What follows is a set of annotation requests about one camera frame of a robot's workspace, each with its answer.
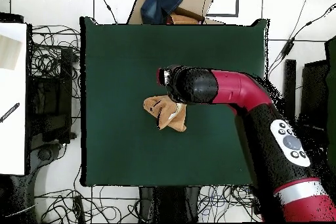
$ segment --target cardboard box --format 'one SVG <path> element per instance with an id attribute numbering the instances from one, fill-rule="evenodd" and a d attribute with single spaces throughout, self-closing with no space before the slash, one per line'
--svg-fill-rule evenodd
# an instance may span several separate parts
<path id="1" fill-rule="evenodd" d="M 133 10 L 127 21 L 128 24 L 142 24 L 140 10 L 144 2 L 145 0 L 135 0 Z M 211 2 L 212 0 L 183 0 L 174 13 L 195 18 L 198 21 L 202 21 L 202 24 L 224 24 L 205 17 Z"/>

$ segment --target brown cloth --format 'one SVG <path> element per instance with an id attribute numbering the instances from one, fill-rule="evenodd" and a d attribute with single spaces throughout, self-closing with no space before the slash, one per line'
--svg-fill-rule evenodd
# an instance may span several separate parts
<path id="1" fill-rule="evenodd" d="M 173 102 L 167 95 L 149 97 L 144 100 L 144 109 L 157 118 L 157 128 L 167 125 L 177 131 L 185 131 L 186 105 Z"/>
<path id="2" fill-rule="evenodd" d="M 187 17 L 184 15 L 177 15 L 175 13 L 171 14 L 171 20 L 173 21 L 174 25 L 179 25 L 179 24 L 184 24 L 184 25 L 189 25 L 189 24 L 198 24 L 198 21 L 194 18 Z"/>

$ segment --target tangled cables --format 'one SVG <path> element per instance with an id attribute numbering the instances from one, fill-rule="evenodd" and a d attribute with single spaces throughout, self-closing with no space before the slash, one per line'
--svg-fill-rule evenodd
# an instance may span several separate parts
<path id="1" fill-rule="evenodd" d="M 204 189 L 208 189 L 207 195 L 201 191 L 198 201 L 198 215 L 201 222 L 226 222 L 226 213 L 234 206 L 242 207 L 248 214 L 250 222 L 261 220 L 253 215 L 254 196 L 250 186 L 225 185 L 204 187 Z"/>

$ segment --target white floor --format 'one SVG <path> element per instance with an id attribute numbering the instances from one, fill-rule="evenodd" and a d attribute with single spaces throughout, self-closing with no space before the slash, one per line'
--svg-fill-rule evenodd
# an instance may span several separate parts
<path id="1" fill-rule="evenodd" d="M 106 0 L 111 6 L 118 23 L 126 23 L 132 9 L 134 0 Z M 237 18 L 212 18 L 227 24 L 251 25 L 258 18 L 269 18 L 270 29 L 268 33 L 268 61 L 273 63 L 278 53 L 293 31 L 304 0 L 240 0 L 240 11 Z M 308 21 L 321 16 L 329 6 L 336 3 L 336 0 L 307 0 L 302 11 L 299 23 L 295 32 Z M 114 20 L 102 0 L 0 0 L 0 12 L 11 12 L 20 14 L 25 22 L 38 25 L 65 25 L 76 30 L 79 29 L 79 17 L 90 16 L 99 24 L 113 24 Z M 298 36 L 294 48 L 286 58 L 297 60 L 297 86 L 301 85 L 301 74 L 305 63 L 322 60 L 326 58 L 324 42 L 336 35 L 336 11 L 329 13 L 326 17 L 306 27 Z M 62 30 L 56 27 L 54 32 Z M 73 36 L 59 37 L 60 40 L 71 42 Z M 281 63 L 271 74 L 270 80 L 282 91 L 283 64 Z M 297 90 L 297 102 L 301 90 Z M 79 103 L 73 100 L 73 116 L 79 112 Z M 53 162 L 51 165 L 42 168 L 37 176 L 35 195 L 45 194 L 56 190 L 71 189 L 81 164 L 80 149 L 80 119 L 72 126 L 78 138 L 68 145 L 65 156 Z M 82 187 L 77 179 L 76 188 L 84 197 L 91 197 L 91 188 Z M 94 201 L 99 204 L 99 192 L 101 187 L 93 188 Z M 127 214 L 127 205 L 134 204 L 134 198 L 138 198 L 137 187 L 105 187 L 101 197 L 103 205 L 117 206 L 123 215 Z M 130 200 L 116 200 L 116 198 L 130 198 Z M 37 198 L 38 216 L 47 209 L 53 198 Z M 90 205 L 84 202 L 85 209 L 89 210 Z M 106 211 L 107 217 L 114 216 L 113 211 Z M 249 217 L 240 207 L 234 207 L 227 212 L 227 221 L 249 221 Z M 98 215 L 93 218 L 93 223 L 104 222 Z M 123 222 L 137 222 L 130 216 Z"/>

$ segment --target black frame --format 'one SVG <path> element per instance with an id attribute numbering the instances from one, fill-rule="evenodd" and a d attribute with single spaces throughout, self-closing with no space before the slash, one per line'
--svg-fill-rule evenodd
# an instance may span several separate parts
<path id="1" fill-rule="evenodd" d="M 227 14 L 221 14 L 221 13 L 213 14 L 213 13 L 211 13 L 211 14 L 209 14 L 209 13 L 207 13 L 206 16 L 208 16 L 208 17 L 238 17 L 238 15 L 239 15 L 239 0 L 236 0 L 236 13 L 234 13 L 234 14 L 230 14 L 230 13 L 227 13 Z"/>

